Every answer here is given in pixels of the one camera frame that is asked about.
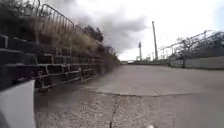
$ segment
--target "white object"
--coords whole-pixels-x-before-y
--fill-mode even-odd
[[[0,92],[0,114],[9,128],[35,128],[34,81]]]

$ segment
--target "road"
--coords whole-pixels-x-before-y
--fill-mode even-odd
[[[121,66],[36,99],[39,128],[224,126],[224,71]]]

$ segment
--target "utility pole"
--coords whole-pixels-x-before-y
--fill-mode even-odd
[[[142,43],[141,42],[138,43],[138,48],[139,48],[139,58],[141,61],[142,60]]]
[[[152,21],[152,28],[153,28],[154,45],[155,45],[155,60],[158,60],[158,51],[157,51],[157,44],[156,44],[156,32],[155,32],[154,21]]]

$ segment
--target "tree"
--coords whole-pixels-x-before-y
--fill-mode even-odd
[[[100,31],[99,28],[96,28],[96,30],[88,25],[87,27],[84,28],[84,33],[90,35],[92,38],[98,40],[99,42],[103,42],[103,33]]]

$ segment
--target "vegetation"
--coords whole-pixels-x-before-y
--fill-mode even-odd
[[[22,39],[34,40],[32,30],[32,17],[27,13],[31,11],[28,2],[21,3],[18,0],[0,1],[0,33],[15,36]]]
[[[178,38],[178,52],[171,57],[179,59],[206,58],[224,55],[224,33],[215,32],[207,38]]]
[[[84,33],[90,35],[95,40],[98,40],[99,42],[103,42],[103,33],[100,31],[99,28],[96,28],[95,30],[93,27],[88,25],[83,30],[84,30]]]
[[[107,59],[117,60],[114,48],[102,44],[104,37],[99,28],[95,30],[87,26],[82,29],[78,25],[65,25],[64,20],[55,20],[52,12],[41,8],[35,8],[29,0],[25,3],[21,0],[1,0],[0,34],[35,42],[50,42],[55,47],[101,54]]]

